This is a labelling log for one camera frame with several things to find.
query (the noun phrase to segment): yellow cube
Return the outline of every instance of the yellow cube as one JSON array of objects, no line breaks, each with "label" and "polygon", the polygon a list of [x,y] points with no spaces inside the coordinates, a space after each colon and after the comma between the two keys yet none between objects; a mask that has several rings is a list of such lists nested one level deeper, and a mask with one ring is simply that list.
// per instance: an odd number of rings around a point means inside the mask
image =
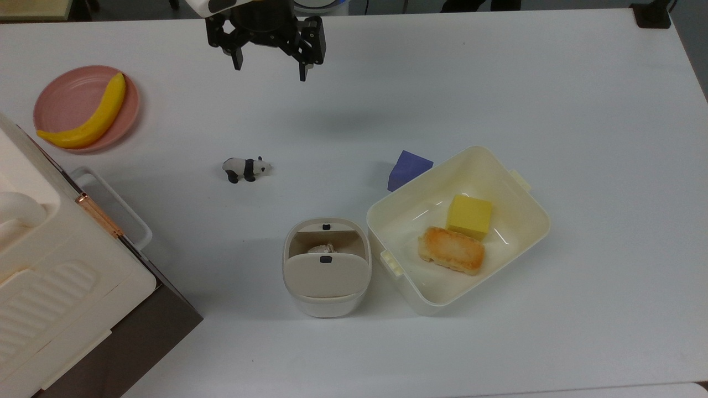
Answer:
[{"label": "yellow cube", "polygon": [[486,200],[455,195],[447,211],[445,228],[481,241],[489,231],[491,203]]}]

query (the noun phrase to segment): panda figurine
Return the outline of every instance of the panda figurine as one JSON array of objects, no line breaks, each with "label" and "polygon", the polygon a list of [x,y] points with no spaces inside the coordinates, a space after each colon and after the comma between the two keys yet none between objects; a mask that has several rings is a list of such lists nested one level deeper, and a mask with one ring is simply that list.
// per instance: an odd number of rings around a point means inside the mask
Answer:
[{"label": "panda figurine", "polygon": [[239,182],[239,175],[243,176],[244,180],[248,182],[254,182],[256,174],[270,170],[270,164],[265,163],[261,157],[258,157],[258,160],[232,157],[224,162],[222,169],[229,176],[229,181],[235,184]]}]

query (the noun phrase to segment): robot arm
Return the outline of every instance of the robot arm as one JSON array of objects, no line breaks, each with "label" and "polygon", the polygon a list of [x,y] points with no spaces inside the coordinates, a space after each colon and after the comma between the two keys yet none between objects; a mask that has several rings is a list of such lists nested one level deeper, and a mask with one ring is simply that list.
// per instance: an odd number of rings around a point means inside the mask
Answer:
[{"label": "robot arm", "polygon": [[[313,16],[299,21],[293,0],[187,0],[206,20],[207,40],[231,56],[234,68],[241,70],[244,61],[241,47],[252,42],[278,47],[299,63],[300,81],[307,71],[324,61],[326,44],[322,18]],[[234,26],[224,31],[228,20]]]}]

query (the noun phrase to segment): bread slice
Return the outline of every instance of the bread slice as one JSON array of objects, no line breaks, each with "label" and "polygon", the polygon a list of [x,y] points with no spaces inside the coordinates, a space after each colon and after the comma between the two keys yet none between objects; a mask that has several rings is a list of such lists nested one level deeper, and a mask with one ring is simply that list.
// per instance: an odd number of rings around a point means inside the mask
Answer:
[{"label": "bread slice", "polygon": [[476,275],[484,260],[484,245],[458,232],[429,227],[418,238],[418,255],[427,262]]}]

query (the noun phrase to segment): toy banana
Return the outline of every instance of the toy banana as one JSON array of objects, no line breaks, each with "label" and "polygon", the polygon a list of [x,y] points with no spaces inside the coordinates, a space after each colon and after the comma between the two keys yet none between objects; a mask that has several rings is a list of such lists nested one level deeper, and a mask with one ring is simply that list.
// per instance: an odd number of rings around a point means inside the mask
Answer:
[{"label": "toy banana", "polygon": [[125,78],[117,73],[108,82],[98,109],[83,125],[62,132],[37,130],[37,135],[60,148],[76,149],[93,144],[113,124],[124,97]]}]

